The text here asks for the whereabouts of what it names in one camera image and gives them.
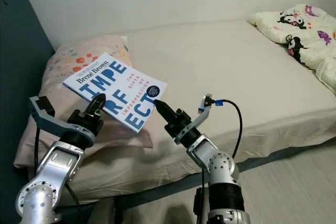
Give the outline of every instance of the white bed sheet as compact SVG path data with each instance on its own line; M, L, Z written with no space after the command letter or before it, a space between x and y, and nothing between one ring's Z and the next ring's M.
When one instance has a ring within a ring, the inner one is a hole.
M243 20L126 35L134 67L168 83L162 100L173 109L181 108L195 118L206 93L238 104L244 124L238 162L336 136L335 95L285 48ZM199 172L164 125L154 112L145 126L152 136L152 150L114 147L88 157L71 183L80 201L135 193ZM231 152L238 127L236 111L226 104L213 107L199 130ZM65 196L63 202L71 199Z

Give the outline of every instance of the book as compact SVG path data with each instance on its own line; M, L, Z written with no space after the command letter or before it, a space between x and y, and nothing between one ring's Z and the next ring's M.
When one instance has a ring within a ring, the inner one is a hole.
M106 95L103 110L139 132L167 84L141 73L108 53L64 80L63 84L87 101Z

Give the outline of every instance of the light gray floor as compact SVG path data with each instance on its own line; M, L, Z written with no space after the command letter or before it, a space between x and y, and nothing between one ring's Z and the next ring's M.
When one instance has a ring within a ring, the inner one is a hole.
M253 224L336 223L336 142L240 175ZM195 189L124 212L124 224L192 224Z

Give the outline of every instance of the pink pillowcase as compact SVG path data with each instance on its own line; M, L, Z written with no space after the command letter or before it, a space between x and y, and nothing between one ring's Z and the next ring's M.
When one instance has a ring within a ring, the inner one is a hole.
M62 82L74 72L95 61L103 52L107 52L131 66L126 38L116 35L104 35L62 45L49 59L42 78L39 96L46 95L48 97L55 109L56 118L67 121L74 109L85 110L88 102L64 87ZM153 147L150 135L145 129L136 134L105 113L101 118L104 120L104 125L93 147L85 150L86 156L92 155L102 148L118 145ZM33 167L35 132L36 123L30 116L17 149L14 160L16 167ZM59 137L41 130L39 160L51 144L57 140Z

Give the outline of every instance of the blue circular sticker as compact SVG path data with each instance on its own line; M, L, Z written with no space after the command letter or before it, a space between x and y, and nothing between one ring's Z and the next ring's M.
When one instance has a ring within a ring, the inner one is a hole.
M150 86L147 88L146 93L149 97L156 97L158 94L160 94L160 89L158 86Z

